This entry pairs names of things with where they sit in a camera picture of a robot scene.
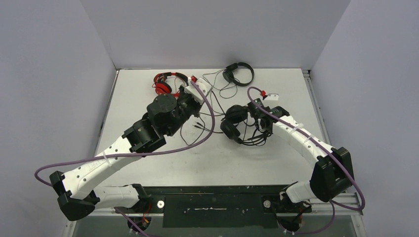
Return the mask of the large black blue headphones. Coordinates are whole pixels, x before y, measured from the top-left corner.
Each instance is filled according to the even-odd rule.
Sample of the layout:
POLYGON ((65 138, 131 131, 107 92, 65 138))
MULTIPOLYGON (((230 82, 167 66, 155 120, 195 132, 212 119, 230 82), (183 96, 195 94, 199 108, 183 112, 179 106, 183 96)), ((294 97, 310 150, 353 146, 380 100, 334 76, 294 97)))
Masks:
POLYGON ((224 134, 228 139, 239 145, 263 146, 266 144, 267 138, 272 135, 261 132, 256 128, 256 122, 250 116, 247 106, 233 105, 222 115, 221 130, 217 131, 216 134, 224 134))

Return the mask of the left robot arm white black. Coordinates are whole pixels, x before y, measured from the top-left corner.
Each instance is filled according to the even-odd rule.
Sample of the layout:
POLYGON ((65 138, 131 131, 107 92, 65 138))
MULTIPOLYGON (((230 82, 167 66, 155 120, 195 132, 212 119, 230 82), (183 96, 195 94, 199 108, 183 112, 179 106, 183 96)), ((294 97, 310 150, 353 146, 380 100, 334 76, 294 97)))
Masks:
POLYGON ((198 116, 206 102, 207 99, 200 94, 187 92, 181 92, 178 98, 158 95, 147 106, 142 119, 126 129, 93 161, 67 172, 52 173, 49 178, 64 216, 76 221, 96 209, 108 207, 144 211, 148 195, 140 184, 101 186, 101 183, 123 167, 164 146, 166 137, 173 136, 191 116, 198 116))

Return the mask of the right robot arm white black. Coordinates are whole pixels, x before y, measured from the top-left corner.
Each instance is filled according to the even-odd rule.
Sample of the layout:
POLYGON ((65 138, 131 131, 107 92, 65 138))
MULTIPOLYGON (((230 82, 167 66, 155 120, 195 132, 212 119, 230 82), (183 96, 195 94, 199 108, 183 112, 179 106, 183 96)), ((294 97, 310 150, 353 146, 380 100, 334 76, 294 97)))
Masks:
POLYGON ((265 107, 261 100, 248 103, 257 127, 275 135, 297 151, 312 169, 310 179, 297 181, 281 192, 280 206, 292 211, 300 202, 317 198, 329 202, 354 185, 350 153, 325 143, 310 133, 282 107, 265 107))

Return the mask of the red headphones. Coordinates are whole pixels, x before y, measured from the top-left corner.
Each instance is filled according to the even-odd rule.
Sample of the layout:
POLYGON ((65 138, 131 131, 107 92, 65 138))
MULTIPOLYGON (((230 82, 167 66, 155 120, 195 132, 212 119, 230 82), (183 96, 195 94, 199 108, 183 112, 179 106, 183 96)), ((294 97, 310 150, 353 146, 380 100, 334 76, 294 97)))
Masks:
POLYGON ((167 79, 169 77, 174 77, 175 79, 182 80, 183 84, 188 86, 189 81, 196 82, 197 78, 195 76, 186 76, 185 74, 179 72, 166 72, 166 73, 159 73, 156 74, 153 78, 153 85, 152 88, 155 89, 156 94, 171 94, 176 99, 180 96, 180 90, 173 92, 171 86, 167 83, 167 79))

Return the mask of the small black headphones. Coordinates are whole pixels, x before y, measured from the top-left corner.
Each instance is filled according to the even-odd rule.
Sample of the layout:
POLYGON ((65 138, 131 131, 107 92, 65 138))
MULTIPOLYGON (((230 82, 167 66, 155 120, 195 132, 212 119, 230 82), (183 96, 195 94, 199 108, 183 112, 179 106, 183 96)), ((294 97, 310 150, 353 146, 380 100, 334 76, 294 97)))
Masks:
POLYGON ((245 62, 233 63, 215 72, 202 74, 202 78, 213 86, 222 99, 236 96, 239 88, 253 83, 254 77, 254 69, 245 62))

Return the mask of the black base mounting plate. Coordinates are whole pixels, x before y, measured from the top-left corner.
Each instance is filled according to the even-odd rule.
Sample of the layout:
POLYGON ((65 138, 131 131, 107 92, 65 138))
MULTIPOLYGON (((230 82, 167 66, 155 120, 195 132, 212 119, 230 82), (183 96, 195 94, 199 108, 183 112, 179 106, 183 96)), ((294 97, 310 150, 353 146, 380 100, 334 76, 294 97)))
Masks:
POLYGON ((297 230, 309 201, 291 203, 280 197, 284 185, 145 187, 145 197, 122 212, 145 217, 161 216, 164 228, 265 229, 284 224, 297 230))

